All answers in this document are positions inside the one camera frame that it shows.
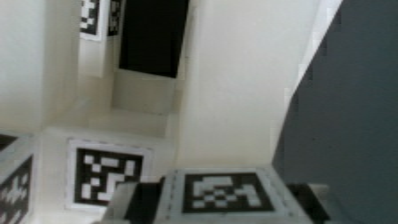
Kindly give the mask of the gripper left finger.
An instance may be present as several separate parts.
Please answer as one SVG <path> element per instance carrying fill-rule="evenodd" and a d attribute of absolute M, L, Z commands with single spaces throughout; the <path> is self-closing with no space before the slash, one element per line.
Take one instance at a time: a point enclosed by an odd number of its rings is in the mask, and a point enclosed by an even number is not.
<path fill-rule="evenodd" d="M 160 195 L 160 182 L 119 184 L 101 220 L 94 224 L 153 224 Z"/>

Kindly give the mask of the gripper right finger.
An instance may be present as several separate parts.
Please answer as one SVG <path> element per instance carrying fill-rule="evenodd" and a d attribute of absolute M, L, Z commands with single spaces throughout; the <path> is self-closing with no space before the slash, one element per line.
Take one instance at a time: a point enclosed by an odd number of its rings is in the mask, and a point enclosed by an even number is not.
<path fill-rule="evenodd" d="M 332 215 L 325 206 L 329 186 L 316 183 L 289 183 L 286 185 L 313 224 L 329 224 Z"/>

